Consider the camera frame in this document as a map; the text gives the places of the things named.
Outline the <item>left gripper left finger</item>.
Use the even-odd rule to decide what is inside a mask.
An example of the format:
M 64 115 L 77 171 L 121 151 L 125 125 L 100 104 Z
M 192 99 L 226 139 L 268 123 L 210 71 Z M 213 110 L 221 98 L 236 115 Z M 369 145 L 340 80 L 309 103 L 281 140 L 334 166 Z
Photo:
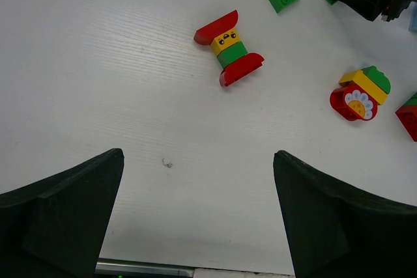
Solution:
M 123 169 L 113 148 L 1 194 L 1 276 L 93 277 Z

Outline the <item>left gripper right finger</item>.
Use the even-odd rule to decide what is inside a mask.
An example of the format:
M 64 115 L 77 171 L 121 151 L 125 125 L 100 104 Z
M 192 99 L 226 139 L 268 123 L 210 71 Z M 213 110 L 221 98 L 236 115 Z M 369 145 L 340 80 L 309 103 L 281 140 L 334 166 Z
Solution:
M 296 277 L 415 277 L 416 207 L 274 155 L 274 181 Z

